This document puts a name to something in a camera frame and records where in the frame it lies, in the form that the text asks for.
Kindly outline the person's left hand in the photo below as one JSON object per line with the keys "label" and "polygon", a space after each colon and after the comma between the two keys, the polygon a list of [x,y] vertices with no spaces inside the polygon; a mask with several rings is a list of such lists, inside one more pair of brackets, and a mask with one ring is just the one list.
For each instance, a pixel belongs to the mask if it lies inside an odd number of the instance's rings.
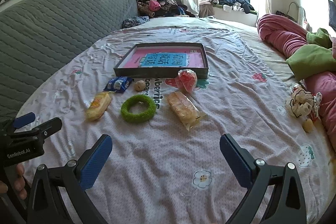
{"label": "person's left hand", "polygon": [[[25,167],[22,163],[17,164],[16,168],[17,178],[14,182],[14,188],[18,192],[18,195],[21,200],[25,200],[27,198],[27,191],[25,190],[25,179],[23,175],[25,174]],[[4,194],[8,191],[8,186],[0,181],[0,194]]]}

